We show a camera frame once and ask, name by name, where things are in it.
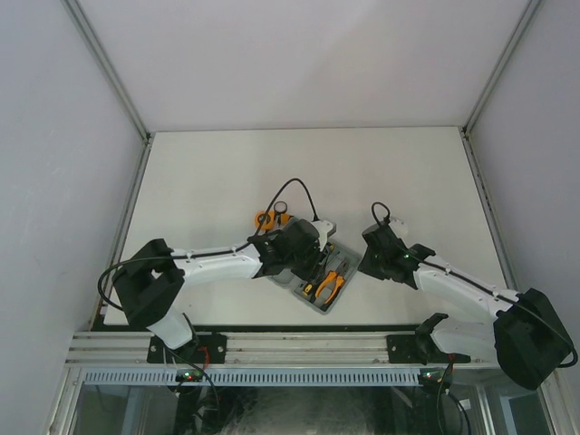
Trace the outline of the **short yellow black screwdriver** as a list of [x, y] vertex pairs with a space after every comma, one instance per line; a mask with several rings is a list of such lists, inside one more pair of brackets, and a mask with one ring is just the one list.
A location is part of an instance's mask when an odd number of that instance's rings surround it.
[[303, 294], [304, 295], [310, 295], [314, 290], [316, 289], [316, 285], [313, 283], [308, 283], [304, 289], [303, 289]]

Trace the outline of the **orange black pliers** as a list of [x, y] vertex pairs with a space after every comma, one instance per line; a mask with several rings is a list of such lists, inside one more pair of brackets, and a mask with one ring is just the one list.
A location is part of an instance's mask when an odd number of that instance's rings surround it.
[[314, 293], [314, 300], [321, 297], [321, 294], [326, 288], [330, 289], [330, 294], [325, 298], [324, 305], [329, 306], [338, 296], [339, 291], [346, 282], [345, 275], [348, 272], [350, 263], [346, 260], [341, 262], [338, 267], [330, 271], [323, 281], [316, 288]]

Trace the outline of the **grey plastic tool case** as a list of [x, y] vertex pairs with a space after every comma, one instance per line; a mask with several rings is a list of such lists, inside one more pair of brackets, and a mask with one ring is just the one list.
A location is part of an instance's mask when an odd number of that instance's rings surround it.
[[357, 273], [361, 260], [355, 251], [331, 238], [306, 279], [285, 269], [278, 275], [270, 276], [269, 280], [317, 313], [328, 314]]

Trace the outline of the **long black yellow screwdriver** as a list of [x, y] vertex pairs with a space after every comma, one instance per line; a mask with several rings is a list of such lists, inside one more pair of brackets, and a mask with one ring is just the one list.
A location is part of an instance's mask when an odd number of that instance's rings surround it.
[[325, 247], [325, 249], [324, 249], [324, 252], [325, 252], [324, 261], [325, 261], [325, 262], [327, 262], [327, 261], [330, 259], [330, 257], [331, 257], [331, 254], [332, 254], [332, 253], [333, 253], [333, 251], [334, 251], [334, 248], [335, 248], [335, 245], [334, 245], [334, 244], [328, 244], [328, 245]]

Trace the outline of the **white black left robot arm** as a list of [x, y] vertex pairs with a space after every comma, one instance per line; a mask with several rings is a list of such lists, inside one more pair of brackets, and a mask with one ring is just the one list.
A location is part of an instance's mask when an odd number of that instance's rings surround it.
[[172, 249], [164, 239], [153, 239], [115, 269], [118, 309], [129, 326], [153, 333], [169, 355], [189, 362], [198, 353], [198, 339], [188, 317], [174, 307], [184, 286], [276, 276], [285, 270], [307, 280], [334, 232], [335, 224], [328, 220], [293, 217], [280, 229], [213, 252]]

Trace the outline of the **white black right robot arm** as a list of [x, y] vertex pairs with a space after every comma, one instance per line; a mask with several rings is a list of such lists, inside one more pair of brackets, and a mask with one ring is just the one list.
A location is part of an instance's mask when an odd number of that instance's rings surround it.
[[486, 284], [424, 245], [405, 246], [386, 223], [368, 227], [362, 238], [366, 250], [359, 272], [437, 296], [472, 317], [464, 322], [436, 313], [421, 323], [414, 332], [421, 363], [442, 355], [495, 363], [531, 391], [555, 370], [578, 363], [573, 339], [544, 293]]

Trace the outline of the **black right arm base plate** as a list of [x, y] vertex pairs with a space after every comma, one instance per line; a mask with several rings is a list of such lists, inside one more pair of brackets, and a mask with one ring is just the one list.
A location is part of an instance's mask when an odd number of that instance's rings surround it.
[[441, 351], [432, 339], [416, 334], [389, 334], [386, 337], [387, 351], [390, 363], [470, 363], [468, 355], [460, 353], [445, 353]]

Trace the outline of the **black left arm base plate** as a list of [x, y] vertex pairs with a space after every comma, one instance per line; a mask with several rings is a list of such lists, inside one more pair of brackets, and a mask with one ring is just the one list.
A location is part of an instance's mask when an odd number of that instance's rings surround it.
[[158, 337], [150, 339], [146, 361], [148, 363], [194, 363], [196, 365], [225, 362], [227, 337], [221, 333], [203, 333], [178, 349], [167, 349]]

